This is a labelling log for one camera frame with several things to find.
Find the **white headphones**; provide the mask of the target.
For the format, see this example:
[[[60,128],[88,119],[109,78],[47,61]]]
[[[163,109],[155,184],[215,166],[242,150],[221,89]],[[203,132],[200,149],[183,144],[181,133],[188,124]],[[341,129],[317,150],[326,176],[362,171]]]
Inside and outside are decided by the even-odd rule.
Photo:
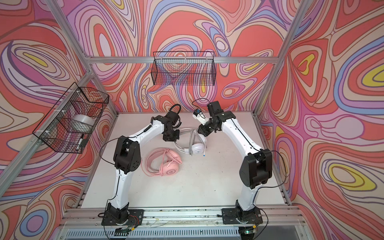
[[[183,128],[180,130],[180,136],[189,134],[189,146],[182,147],[177,142],[174,142],[176,149],[188,155],[206,155],[207,150],[207,139],[202,134],[198,133],[197,129],[194,128]]]

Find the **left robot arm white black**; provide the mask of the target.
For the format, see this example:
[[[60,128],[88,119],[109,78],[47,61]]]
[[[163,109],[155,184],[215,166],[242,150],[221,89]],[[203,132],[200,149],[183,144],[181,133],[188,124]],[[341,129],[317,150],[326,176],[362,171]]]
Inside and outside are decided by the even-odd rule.
[[[114,152],[116,170],[116,182],[114,196],[111,206],[116,210],[122,210],[129,205],[128,192],[131,186],[133,172],[138,169],[142,162],[141,147],[158,135],[163,136],[165,142],[175,142],[180,138],[181,121],[179,115],[156,116],[151,119],[148,126],[137,133],[118,138]],[[150,159],[162,158],[158,170],[151,170],[151,161],[146,160],[144,166],[150,176],[172,176],[175,175],[182,164],[179,154],[171,149],[155,150],[150,154]]]

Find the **pink cat-ear headphones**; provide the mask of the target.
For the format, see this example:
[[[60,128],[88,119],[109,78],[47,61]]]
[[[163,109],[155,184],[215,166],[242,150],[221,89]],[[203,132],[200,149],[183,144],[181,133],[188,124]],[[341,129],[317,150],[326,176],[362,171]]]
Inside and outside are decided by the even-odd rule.
[[[161,158],[158,170],[152,168],[152,162]],[[169,148],[157,148],[152,150],[141,164],[141,169],[148,177],[172,176],[179,172],[182,164],[181,156]]]

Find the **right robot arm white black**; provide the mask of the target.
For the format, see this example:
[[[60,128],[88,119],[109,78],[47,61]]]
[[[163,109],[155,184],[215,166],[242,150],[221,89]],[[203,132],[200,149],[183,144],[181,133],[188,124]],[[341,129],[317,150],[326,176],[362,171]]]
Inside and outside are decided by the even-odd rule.
[[[236,205],[242,212],[254,209],[259,189],[263,188],[272,177],[273,156],[271,151],[263,150],[257,145],[230,112],[217,114],[211,118],[193,114],[193,118],[201,123],[198,128],[200,134],[207,137],[213,132],[222,131],[239,150],[243,157],[239,169],[243,188]]]

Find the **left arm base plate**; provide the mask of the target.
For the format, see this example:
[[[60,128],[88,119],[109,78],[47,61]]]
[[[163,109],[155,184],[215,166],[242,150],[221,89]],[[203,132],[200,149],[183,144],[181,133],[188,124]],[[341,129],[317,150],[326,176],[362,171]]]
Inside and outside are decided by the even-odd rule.
[[[137,227],[143,222],[144,212],[142,209],[108,209],[102,219],[102,226]]]

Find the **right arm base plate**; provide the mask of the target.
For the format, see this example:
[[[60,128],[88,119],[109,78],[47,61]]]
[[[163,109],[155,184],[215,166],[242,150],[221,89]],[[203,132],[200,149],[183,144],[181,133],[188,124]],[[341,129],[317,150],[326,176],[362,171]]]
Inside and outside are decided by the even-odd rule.
[[[258,226],[263,223],[261,210],[257,207],[249,211],[243,211],[240,207],[223,208],[221,211],[220,217],[225,225],[252,224]]]

